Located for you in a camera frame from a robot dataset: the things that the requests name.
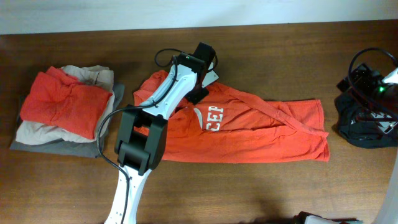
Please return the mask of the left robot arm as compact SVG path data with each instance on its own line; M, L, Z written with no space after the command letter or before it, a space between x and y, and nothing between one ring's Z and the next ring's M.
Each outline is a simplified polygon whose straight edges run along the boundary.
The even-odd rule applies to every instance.
M112 162L118 170L118 184L107 223L136 223L137 208L149 174L159 165L165 152L167 125L178 104L193 104L208 95L206 86L218 79L214 72L218 57L214 48L200 42L194 53L183 51L167 63L167 78L138 106L119 109L121 121Z

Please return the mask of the red soccer t-shirt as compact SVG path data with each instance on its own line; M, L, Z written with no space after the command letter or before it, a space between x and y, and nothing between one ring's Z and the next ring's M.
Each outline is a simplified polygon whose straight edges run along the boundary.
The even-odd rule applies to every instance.
M194 163L327 162L320 100L264 101L218 82L198 104L183 99L168 122L163 159Z

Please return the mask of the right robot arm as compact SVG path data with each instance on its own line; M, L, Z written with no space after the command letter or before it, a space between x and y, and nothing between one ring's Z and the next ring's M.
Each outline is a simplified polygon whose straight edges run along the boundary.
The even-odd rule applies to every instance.
M376 123L386 134L389 126L397 125L397 70L380 79L371 72L357 75L352 68L349 68L346 82L349 84L352 95L359 100L363 107L373 113L369 119L358 117L358 121ZM330 220L306 212L300 212L292 222L303 224L361 223L360 220ZM373 222L397 224L397 164L394 165L384 203Z

